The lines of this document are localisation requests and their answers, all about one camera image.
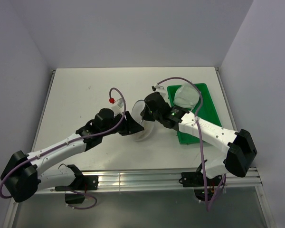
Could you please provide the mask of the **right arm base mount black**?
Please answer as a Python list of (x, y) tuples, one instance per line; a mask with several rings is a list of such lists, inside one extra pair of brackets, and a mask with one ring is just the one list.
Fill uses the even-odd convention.
[[(215, 191), (216, 187), (224, 186), (226, 178), (219, 175), (213, 179), (206, 178), (207, 183), (207, 197), (208, 200), (211, 200)], [(194, 194), (198, 200), (205, 201), (205, 188), (204, 188), (204, 179), (203, 174), (201, 172), (182, 172), (181, 178), (178, 180), (179, 184), (181, 184), (184, 188), (198, 188), (202, 187), (202, 189), (195, 189)]]

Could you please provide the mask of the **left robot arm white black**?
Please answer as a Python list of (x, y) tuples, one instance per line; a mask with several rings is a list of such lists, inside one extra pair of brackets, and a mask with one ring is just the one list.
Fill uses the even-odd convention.
[(51, 187), (59, 190), (83, 190), (86, 180), (78, 167), (71, 164), (54, 171), (50, 168), (96, 147), (107, 135), (118, 133), (127, 136), (143, 130), (129, 112), (115, 114), (113, 110), (103, 108), (94, 119), (63, 141), (28, 154), (22, 151), (14, 153), (2, 172), (0, 187), (6, 187), (10, 193), (8, 197), (16, 202), (23, 202), (38, 190)]

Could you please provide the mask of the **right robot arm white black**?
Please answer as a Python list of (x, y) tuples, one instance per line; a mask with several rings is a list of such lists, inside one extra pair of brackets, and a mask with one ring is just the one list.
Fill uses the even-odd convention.
[(180, 106), (171, 107), (158, 92), (149, 94), (144, 101), (146, 107), (141, 112), (144, 120), (158, 121), (165, 128), (198, 137), (219, 150), (218, 156), (206, 161), (196, 173), (199, 184), (207, 185), (213, 178), (227, 173), (241, 178), (246, 176), (257, 155), (250, 132), (229, 130)]

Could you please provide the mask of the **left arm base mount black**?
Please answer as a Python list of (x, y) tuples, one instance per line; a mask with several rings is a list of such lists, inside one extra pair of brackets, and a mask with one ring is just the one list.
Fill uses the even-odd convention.
[[(93, 208), (97, 204), (97, 198), (92, 196), (89, 191), (97, 190), (98, 176), (97, 175), (84, 175), (79, 180), (76, 180), (69, 186), (57, 186), (55, 191), (65, 192), (65, 203), (67, 206), (84, 210)], [(91, 199), (93, 204), (86, 207), (81, 207), (85, 200)]]

